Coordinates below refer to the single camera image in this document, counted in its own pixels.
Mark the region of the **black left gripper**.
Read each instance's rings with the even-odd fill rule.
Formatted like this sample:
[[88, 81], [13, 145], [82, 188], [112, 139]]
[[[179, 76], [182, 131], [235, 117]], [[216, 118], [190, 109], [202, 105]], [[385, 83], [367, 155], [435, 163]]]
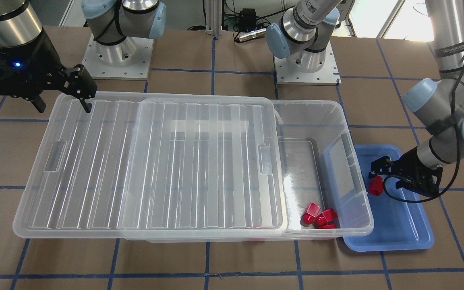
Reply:
[[430, 169], [418, 157], [416, 150], [410, 150], [398, 160], [392, 161], [389, 156], [374, 160], [370, 167], [370, 179], [376, 176], [396, 176], [396, 189], [407, 189], [427, 198], [440, 196], [439, 184], [443, 168], [436, 166]]

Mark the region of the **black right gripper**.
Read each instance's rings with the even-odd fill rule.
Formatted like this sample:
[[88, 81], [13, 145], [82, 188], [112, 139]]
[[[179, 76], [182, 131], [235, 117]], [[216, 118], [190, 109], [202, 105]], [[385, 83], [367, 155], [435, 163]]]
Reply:
[[0, 43], [0, 95], [27, 99], [39, 113], [47, 107], [40, 94], [60, 91], [78, 99], [90, 113], [97, 84], [83, 65], [65, 68], [46, 31], [25, 44], [3, 47]]

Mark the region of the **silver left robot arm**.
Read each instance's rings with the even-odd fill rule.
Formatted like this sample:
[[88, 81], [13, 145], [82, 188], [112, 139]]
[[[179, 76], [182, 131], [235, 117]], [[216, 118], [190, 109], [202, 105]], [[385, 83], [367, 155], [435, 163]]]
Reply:
[[[266, 30], [266, 41], [278, 59], [304, 51], [325, 50], [339, 20], [338, 0], [300, 0]], [[404, 96], [407, 108], [426, 126], [431, 138], [398, 160], [383, 156], [371, 163], [369, 193], [388, 194], [386, 182], [426, 201], [443, 195], [439, 189], [445, 166], [454, 164], [449, 190], [464, 158], [464, 0], [427, 0], [433, 28], [433, 48], [440, 79], [415, 84]]]

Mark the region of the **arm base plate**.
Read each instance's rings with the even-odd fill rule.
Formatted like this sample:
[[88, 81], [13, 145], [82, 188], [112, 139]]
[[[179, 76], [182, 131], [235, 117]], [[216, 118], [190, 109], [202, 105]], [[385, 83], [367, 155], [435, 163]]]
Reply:
[[127, 37], [105, 46], [90, 38], [81, 63], [92, 79], [147, 81], [153, 44], [153, 39]]
[[301, 51], [273, 60], [278, 84], [335, 86], [342, 83], [331, 43], [318, 53]]

